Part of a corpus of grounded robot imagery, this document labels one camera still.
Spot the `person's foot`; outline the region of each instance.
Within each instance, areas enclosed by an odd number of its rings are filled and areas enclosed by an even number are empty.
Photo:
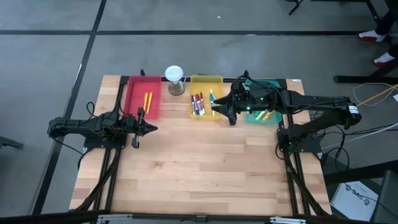
[[[395,57],[391,56],[388,52],[386,52],[379,58],[375,59],[373,62],[374,62],[374,65],[377,67],[383,67],[383,66],[387,65],[388,63],[390,63],[394,59],[395,59]]]
[[[382,42],[386,35],[379,35],[374,30],[370,30],[367,32],[363,32],[359,34],[359,38],[365,41],[375,41],[375,42]]]

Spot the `wooden table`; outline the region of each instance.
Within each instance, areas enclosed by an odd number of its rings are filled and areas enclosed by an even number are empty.
[[[117,75],[103,77],[95,114],[113,109],[119,80]],[[131,146],[132,134],[127,138],[111,211],[292,215],[285,165],[275,156],[278,126],[246,124],[243,114],[238,115],[235,126],[230,126],[226,118],[191,119],[189,83],[181,96],[172,96],[168,84],[162,82],[159,119],[147,120],[159,129],[140,138],[139,149]],[[287,80],[287,85],[304,94],[300,80]],[[230,83],[225,83],[224,93],[229,90]],[[308,111],[294,115],[294,121],[310,121]],[[83,158],[70,208],[79,206],[97,184],[103,156],[104,149],[94,149]],[[331,213],[318,159],[301,153],[301,161],[309,191]],[[300,191],[297,186],[295,189],[302,211]],[[107,192],[105,186],[100,208],[104,208]]]

